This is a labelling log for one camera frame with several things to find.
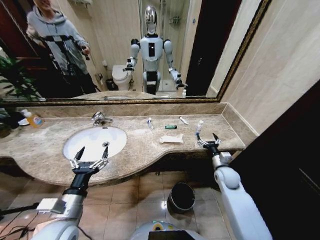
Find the orange liquid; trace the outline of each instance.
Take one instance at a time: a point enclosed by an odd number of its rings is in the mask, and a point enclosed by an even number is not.
[[[41,117],[39,117],[39,116],[37,116],[35,114],[33,114],[32,116],[28,117],[27,120],[30,123],[30,125],[32,127],[34,127],[34,128],[40,127],[45,122]]]

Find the chrome robot head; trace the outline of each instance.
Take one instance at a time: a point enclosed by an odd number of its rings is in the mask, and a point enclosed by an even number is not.
[[[156,33],[157,28],[157,12],[154,6],[147,6],[144,12],[144,19],[148,34]]]

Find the toilet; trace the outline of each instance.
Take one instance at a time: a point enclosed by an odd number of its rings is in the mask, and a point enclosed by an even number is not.
[[[132,71],[123,71],[126,65],[113,65],[112,78],[119,90],[129,90]]]

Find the black trash can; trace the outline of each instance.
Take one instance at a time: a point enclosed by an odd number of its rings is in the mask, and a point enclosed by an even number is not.
[[[178,213],[185,213],[195,205],[195,192],[184,182],[176,183],[169,194],[167,204]]]
[[[105,80],[105,84],[106,84],[106,87],[109,89],[109,91],[118,90],[118,86],[115,84],[115,82],[112,78]]]

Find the sink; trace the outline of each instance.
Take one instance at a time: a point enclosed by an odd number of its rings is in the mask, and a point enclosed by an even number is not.
[[[85,147],[82,162],[94,162],[101,159],[105,150],[104,142],[109,142],[108,158],[119,153],[127,143],[126,133],[116,127],[93,127],[77,132],[64,144],[63,155],[73,159],[76,153]]]

